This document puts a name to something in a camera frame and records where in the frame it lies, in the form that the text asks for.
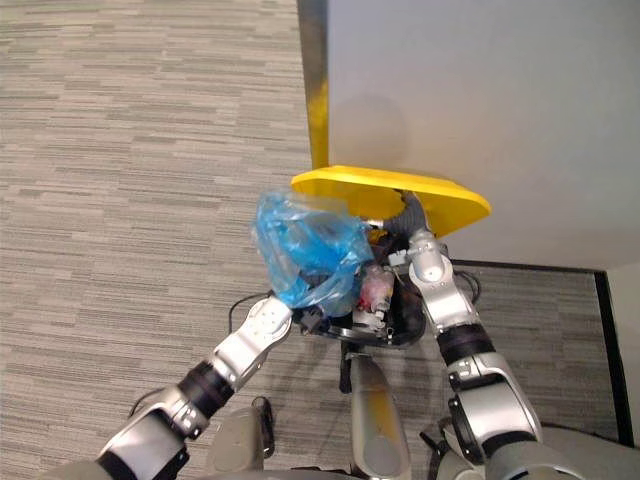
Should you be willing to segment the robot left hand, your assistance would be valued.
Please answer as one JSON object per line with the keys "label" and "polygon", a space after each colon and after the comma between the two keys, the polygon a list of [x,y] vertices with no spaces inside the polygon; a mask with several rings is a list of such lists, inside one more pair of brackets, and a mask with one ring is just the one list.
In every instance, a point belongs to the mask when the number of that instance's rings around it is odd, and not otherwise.
{"label": "robot left hand", "polygon": [[295,309],[292,320],[302,335],[324,335],[330,327],[330,318],[318,306]]}

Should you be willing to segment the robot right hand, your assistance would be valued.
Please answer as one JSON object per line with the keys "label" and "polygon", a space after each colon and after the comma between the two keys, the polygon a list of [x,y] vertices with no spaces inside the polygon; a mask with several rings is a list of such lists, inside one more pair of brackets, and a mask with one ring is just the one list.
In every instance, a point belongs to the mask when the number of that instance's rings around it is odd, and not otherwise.
{"label": "robot right hand", "polygon": [[402,211],[388,219],[365,219],[364,222],[374,229],[384,230],[393,235],[410,238],[416,232],[430,232],[427,216],[415,193],[401,192]]}

